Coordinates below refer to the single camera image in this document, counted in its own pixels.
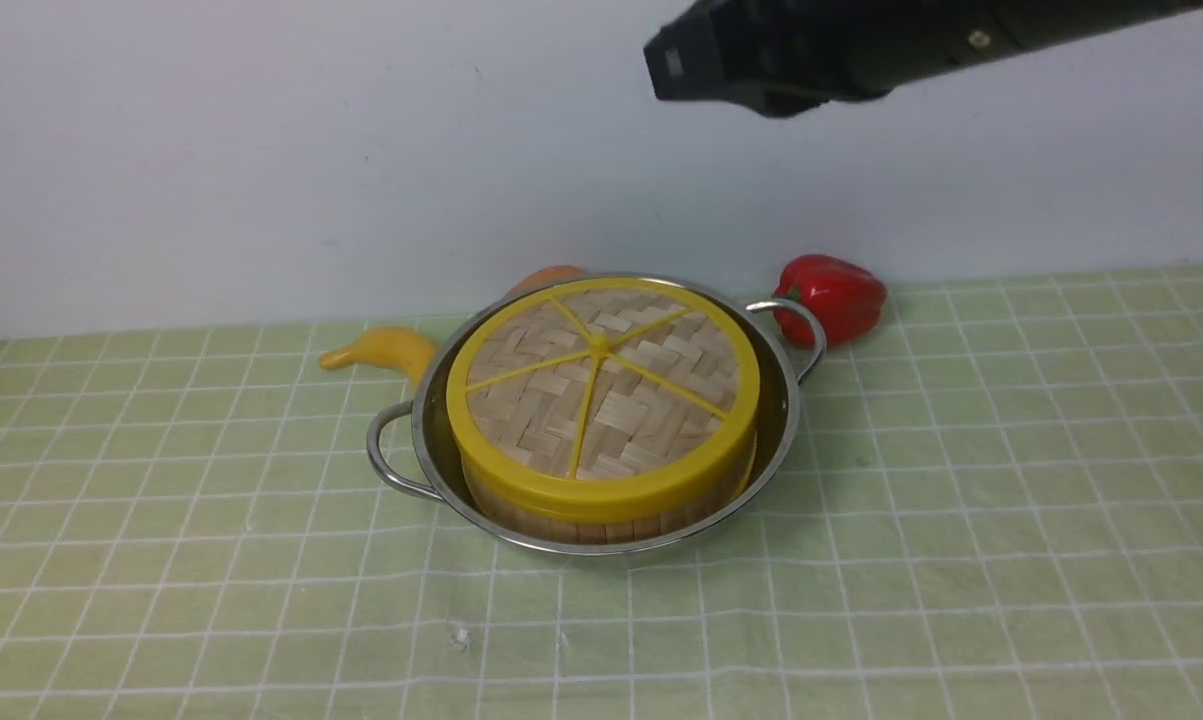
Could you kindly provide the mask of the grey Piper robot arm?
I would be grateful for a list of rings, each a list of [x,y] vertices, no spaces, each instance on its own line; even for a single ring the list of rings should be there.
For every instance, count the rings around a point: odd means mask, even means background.
[[[788,119],[1203,8],[1201,1],[697,1],[645,44],[664,102]]]

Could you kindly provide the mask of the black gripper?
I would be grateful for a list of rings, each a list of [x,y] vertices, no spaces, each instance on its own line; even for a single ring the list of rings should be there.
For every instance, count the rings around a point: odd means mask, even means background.
[[[990,1],[697,1],[642,49],[664,102],[787,119],[1002,56]]]

